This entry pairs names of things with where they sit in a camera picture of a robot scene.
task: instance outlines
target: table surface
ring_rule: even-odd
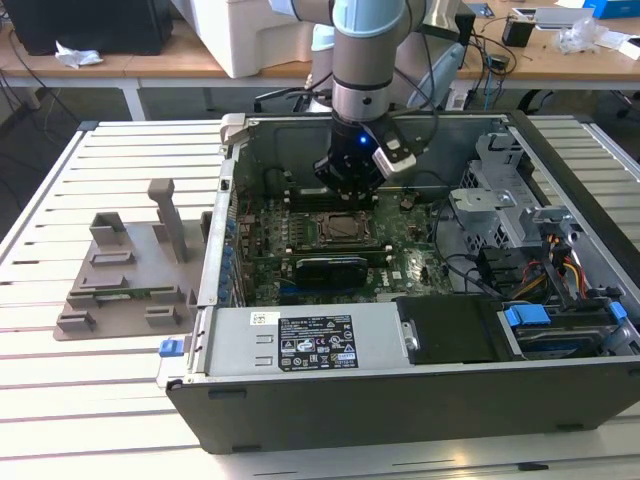
[[[171,177],[182,219],[199,219],[215,199],[219,130],[219,121],[111,122],[77,133],[0,244],[3,480],[52,471],[67,480],[84,480],[87,472],[99,480],[202,472],[233,480],[285,478],[281,472],[287,480],[374,472],[405,472],[396,480],[517,480],[514,464],[521,462],[550,465],[528,473],[531,480],[637,477],[640,404],[595,431],[573,434],[211,456],[155,383],[162,337],[56,342],[52,330],[89,247],[94,215],[156,221],[149,181]]]
[[[489,2],[497,18],[505,17],[514,7],[553,5],[553,0]],[[489,20],[477,19],[476,31],[483,32]],[[611,30],[640,34],[640,19],[616,19],[599,21]],[[500,39],[504,21],[489,24],[482,33],[489,38]],[[20,64],[9,44],[9,28],[0,33],[0,68],[10,76],[29,76]],[[591,80],[591,81],[640,81],[640,62],[633,61],[617,51],[601,48],[599,53],[562,55],[555,50],[552,39],[555,33],[534,29],[526,48],[513,48],[518,66],[510,75],[514,80]],[[227,78],[224,70],[211,56],[204,44],[186,22],[175,22],[173,36],[162,55],[105,55],[100,65],[78,70],[60,64],[53,56],[30,57],[21,45],[19,52],[29,67],[43,77],[134,77],[134,78]],[[488,50],[502,49],[489,45]],[[300,78],[309,74],[310,64],[292,62],[264,69],[265,78]],[[480,55],[470,49],[459,79],[476,79],[482,71]]]

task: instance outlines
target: power supply label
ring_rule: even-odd
[[[281,318],[278,366],[283,372],[358,368],[350,315]]]

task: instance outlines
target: white paper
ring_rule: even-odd
[[[280,312],[251,312],[249,325],[277,325]]]
[[[612,50],[618,50],[620,46],[629,40],[631,35],[622,32],[612,32],[611,30],[605,32],[596,40],[596,45],[601,47],[611,48]]]
[[[56,47],[58,47],[56,58],[67,67],[78,69],[83,65],[95,65],[103,61],[96,50],[85,50],[81,52],[63,47],[58,42],[56,42]]]
[[[556,5],[565,8],[582,8],[584,7],[584,0],[558,0]]]

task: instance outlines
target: computer case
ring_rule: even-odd
[[[159,55],[171,36],[170,0],[4,0],[29,55],[56,41],[75,50]]]

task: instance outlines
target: blue object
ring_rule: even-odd
[[[640,0],[586,0],[584,8],[595,8],[596,18],[640,17]]]
[[[333,24],[349,37],[375,37],[395,27],[405,8],[403,0],[336,0]]]
[[[622,325],[627,319],[627,311],[624,309],[620,302],[611,302],[609,304],[609,310],[611,310],[613,316],[616,317],[618,325]]]
[[[313,27],[313,42],[311,43],[311,51],[321,52],[333,48],[335,44],[336,31],[329,25],[317,24]]]
[[[549,318],[543,305],[524,303],[522,305],[513,305],[504,314],[511,327],[551,324],[551,318]]]
[[[184,340],[163,340],[158,350],[158,355],[162,358],[182,357],[184,355]]]
[[[298,18],[296,9],[293,8],[293,0],[269,0],[269,4],[271,5],[271,10],[276,13]]]

